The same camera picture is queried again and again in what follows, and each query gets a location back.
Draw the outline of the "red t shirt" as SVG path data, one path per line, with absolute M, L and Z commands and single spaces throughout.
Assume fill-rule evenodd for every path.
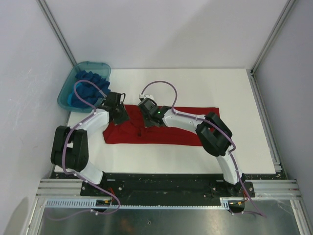
M 106 144 L 172 144 L 201 146 L 196 134 L 174 127 L 149 127 L 144 125 L 142 113 L 136 105 L 126 105 L 130 120 L 115 125 L 110 123 L 103 132 Z

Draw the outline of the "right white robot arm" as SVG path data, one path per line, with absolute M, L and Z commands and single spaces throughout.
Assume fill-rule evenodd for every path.
M 178 128 L 197 135 L 204 150 L 216 157 L 223 172 L 226 192 L 230 196 L 238 196 L 243 191 L 243 173 L 233 155 L 236 146 L 232 132 L 216 113 L 195 115 L 169 106 L 158 107 L 146 96 L 140 98 L 138 107 L 146 127 Z

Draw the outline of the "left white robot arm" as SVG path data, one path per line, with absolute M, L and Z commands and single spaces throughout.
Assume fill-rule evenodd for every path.
M 72 128 L 59 126 L 55 131 L 51 163 L 61 167 L 65 174 L 75 174 L 91 182 L 91 190 L 99 196 L 107 192 L 108 183 L 102 180 L 104 172 L 89 160 L 88 137 L 97 131 L 103 132 L 110 123 L 121 125 L 130 120 L 125 98 L 125 93 L 109 92 L 86 118 Z

